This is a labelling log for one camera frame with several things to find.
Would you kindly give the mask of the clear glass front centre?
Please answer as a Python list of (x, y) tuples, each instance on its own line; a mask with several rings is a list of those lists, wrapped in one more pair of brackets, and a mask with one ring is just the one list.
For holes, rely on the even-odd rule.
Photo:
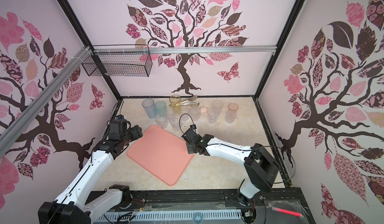
[(174, 131), (180, 131), (180, 116), (178, 114), (169, 117), (169, 123)]

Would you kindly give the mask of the metal tongs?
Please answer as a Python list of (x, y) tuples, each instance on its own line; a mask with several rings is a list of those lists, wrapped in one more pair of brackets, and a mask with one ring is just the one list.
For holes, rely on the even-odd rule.
[(176, 103), (171, 103), (170, 106), (175, 106), (175, 107), (179, 107), (179, 106), (182, 106), (182, 105), (199, 106), (200, 103), (197, 101), (197, 99), (198, 99), (198, 96), (194, 95), (194, 96), (189, 97), (187, 99), (180, 99)]

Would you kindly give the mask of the clear faceted glass front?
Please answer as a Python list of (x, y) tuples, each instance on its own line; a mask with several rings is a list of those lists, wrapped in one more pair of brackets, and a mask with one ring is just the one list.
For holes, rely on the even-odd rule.
[(207, 111), (209, 123), (215, 124), (217, 122), (219, 114), (220, 114), (220, 112), (216, 108), (210, 108)]

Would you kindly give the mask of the pink marker pen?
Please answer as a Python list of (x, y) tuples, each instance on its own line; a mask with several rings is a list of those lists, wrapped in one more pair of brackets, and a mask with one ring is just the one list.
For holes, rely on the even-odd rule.
[(302, 214), (300, 214), (300, 213), (289, 211), (289, 210), (285, 210), (285, 209), (281, 209), (281, 208), (277, 208), (277, 207), (272, 207), (272, 210), (275, 211), (275, 212), (279, 212), (279, 213), (282, 213), (282, 214), (287, 214), (287, 215), (290, 215), (290, 216), (295, 216), (295, 217), (299, 217), (299, 218), (302, 217)]

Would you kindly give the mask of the pink oval soap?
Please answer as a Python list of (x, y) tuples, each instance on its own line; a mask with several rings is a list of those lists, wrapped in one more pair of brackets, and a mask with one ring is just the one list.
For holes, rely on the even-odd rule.
[(201, 107), (200, 110), (201, 110), (201, 113), (206, 113), (208, 109), (206, 107)]

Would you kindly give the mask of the green tall cup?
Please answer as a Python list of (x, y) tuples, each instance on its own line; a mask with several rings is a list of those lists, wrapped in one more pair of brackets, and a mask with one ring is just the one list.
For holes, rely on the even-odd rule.
[(155, 103), (155, 109), (159, 117), (167, 116), (167, 105), (164, 101), (157, 101)]

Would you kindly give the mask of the pink transparent cup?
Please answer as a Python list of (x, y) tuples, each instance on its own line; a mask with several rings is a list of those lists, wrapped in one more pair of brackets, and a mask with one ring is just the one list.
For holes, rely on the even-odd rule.
[(228, 110), (229, 111), (237, 112), (238, 109), (239, 109), (239, 106), (236, 103), (230, 103), (228, 105)]

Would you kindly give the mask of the aluminium rail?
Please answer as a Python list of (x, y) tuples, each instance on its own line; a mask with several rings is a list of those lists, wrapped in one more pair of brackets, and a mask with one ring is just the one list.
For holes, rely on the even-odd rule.
[(138, 54), (192, 54), (192, 53), (249, 53), (249, 52), (275, 52), (277, 46), (220, 46), (220, 47), (177, 47), (177, 48), (96, 48), (95, 54), (113, 54), (113, 53), (138, 53)]
[(18, 137), (38, 116), (45, 105), (53, 98), (54, 94), (63, 86), (73, 72), (92, 54), (90, 47), (83, 47), (62, 69), (38, 97), (15, 119), (1, 136), (1, 156), (4, 156)]

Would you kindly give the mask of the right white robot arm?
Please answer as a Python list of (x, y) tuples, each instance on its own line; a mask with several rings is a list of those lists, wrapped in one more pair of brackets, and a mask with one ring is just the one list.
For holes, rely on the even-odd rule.
[(188, 129), (182, 139), (186, 142), (189, 154), (221, 157), (244, 166), (248, 177), (240, 185), (241, 197), (252, 199), (259, 192), (271, 191), (280, 165), (261, 144), (241, 146), (220, 140), (212, 135), (200, 136)]

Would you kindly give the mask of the pink tray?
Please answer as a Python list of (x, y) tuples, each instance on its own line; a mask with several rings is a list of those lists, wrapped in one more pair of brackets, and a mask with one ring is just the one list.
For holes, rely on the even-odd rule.
[(129, 147), (127, 156), (168, 186), (179, 181), (194, 157), (184, 140), (156, 125)]

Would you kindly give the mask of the clear faceted glass rear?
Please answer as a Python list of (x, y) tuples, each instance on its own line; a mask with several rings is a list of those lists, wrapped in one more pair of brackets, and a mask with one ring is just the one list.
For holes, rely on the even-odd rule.
[(218, 112), (222, 111), (223, 106), (224, 104), (219, 100), (215, 100), (212, 102), (212, 108), (216, 109)]

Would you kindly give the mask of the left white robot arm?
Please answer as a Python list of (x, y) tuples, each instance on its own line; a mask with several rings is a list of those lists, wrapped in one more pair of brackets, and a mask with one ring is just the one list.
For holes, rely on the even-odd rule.
[(105, 138), (98, 142), (87, 164), (53, 202), (38, 210), (41, 224), (92, 224), (111, 208), (132, 203), (130, 188), (113, 185), (104, 194), (87, 202), (96, 183), (129, 143), (143, 137), (142, 129), (132, 126), (122, 115), (111, 120)]

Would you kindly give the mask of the yellow amber glass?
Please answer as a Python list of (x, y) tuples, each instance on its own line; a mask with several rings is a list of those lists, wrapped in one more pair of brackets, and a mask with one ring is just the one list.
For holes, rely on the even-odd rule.
[(174, 94), (169, 97), (170, 107), (174, 112), (178, 112), (180, 110), (181, 100), (181, 97), (177, 94)]

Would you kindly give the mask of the aluminium rail left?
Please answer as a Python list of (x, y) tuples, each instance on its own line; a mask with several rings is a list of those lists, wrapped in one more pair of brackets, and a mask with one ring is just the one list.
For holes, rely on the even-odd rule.
[(15, 119), (1, 136), (1, 156), (4, 156), (18, 137), (38, 116), (45, 105), (53, 98), (54, 94), (63, 86), (73, 72), (92, 54), (90, 47), (83, 47), (62, 69), (38, 97)]

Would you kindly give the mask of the clear faceted glass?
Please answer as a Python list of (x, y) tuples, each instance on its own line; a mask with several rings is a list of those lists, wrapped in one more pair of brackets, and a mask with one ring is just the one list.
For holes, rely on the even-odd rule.
[(212, 108), (216, 109), (218, 112), (222, 111), (223, 106), (224, 104), (219, 100), (215, 100), (212, 102)]
[(220, 112), (216, 108), (210, 108), (207, 111), (209, 123), (215, 124), (217, 122), (219, 114), (220, 114)]

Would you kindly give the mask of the blue tall cup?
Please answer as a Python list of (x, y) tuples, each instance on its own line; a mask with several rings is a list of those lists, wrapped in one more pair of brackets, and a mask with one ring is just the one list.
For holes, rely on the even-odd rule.
[(142, 102), (142, 107), (144, 108), (148, 118), (153, 119), (156, 117), (157, 111), (156, 111), (155, 102), (153, 99), (145, 99)]

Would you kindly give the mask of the clear glass front left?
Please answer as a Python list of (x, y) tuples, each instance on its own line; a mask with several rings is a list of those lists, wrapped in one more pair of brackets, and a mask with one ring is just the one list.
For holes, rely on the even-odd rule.
[(162, 129), (165, 129), (168, 126), (168, 118), (166, 116), (159, 116), (157, 115), (155, 117), (156, 125)]

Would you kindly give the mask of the aluminium rail back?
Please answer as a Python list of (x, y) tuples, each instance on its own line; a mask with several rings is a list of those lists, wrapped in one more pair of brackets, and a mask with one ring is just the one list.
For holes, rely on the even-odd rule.
[(138, 54), (192, 54), (192, 53), (249, 53), (249, 52), (275, 52), (277, 46), (220, 46), (220, 47), (177, 47), (177, 48), (96, 48), (95, 54), (113, 54), (113, 53), (138, 53)]

